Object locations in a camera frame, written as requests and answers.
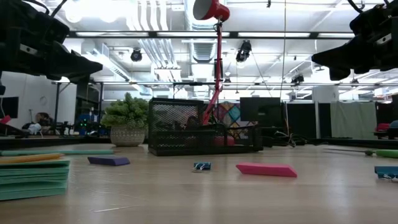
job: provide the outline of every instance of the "red desk lamp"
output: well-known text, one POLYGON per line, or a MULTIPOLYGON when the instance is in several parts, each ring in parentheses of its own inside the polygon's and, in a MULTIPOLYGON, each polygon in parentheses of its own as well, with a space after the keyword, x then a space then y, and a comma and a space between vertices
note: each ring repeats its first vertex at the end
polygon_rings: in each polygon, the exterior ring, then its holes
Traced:
POLYGON ((196 0, 193 5, 193 16, 197 20, 207 20, 212 17, 218 20, 217 24, 217 63, 216 63, 216 90, 206 108, 203 116, 203 124, 209 122, 211 111, 214 107, 218 95, 220 94, 221 81, 221 41, 223 22, 229 18, 229 9, 218 2, 218 0, 196 0))

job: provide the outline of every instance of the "gray curtain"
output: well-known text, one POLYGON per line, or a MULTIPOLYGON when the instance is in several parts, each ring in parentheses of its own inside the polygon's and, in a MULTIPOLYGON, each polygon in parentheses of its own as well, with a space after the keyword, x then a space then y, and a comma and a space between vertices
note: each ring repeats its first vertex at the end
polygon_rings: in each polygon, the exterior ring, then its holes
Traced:
POLYGON ((334 138, 377 139, 373 135, 377 125, 374 103, 330 104, 331 135, 334 138))

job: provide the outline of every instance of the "lamp shade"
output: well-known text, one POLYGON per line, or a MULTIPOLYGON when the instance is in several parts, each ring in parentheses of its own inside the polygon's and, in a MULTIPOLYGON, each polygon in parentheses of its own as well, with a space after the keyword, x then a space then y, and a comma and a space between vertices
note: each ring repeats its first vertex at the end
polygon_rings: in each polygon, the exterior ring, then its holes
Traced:
POLYGON ((193 16, 197 20, 214 17, 224 22, 229 18, 229 9, 218 0, 196 0, 193 5, 193 16))

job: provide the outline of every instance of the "wicker pot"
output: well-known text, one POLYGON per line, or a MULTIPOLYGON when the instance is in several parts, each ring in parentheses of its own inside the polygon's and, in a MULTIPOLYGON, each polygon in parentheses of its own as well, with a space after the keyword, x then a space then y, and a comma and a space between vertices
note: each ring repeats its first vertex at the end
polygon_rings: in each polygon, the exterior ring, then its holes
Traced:
POLYGON ((111 141, 117 147, 134 147, 142 144, 145 139, 145 129, 131 129, 127 126, 113 126, 111 141))

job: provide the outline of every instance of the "potted plant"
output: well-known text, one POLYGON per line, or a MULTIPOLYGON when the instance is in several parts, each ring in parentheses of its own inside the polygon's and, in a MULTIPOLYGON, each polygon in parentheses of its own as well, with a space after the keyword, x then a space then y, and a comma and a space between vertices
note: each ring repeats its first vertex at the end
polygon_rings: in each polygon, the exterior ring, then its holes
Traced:
POLYGON ((145 139, 148 126, 148 102, 124 95, 124 101, 112 102, 105 108, 101 123, 111 127, 111 141, 116 146, 138 146, 145 139))

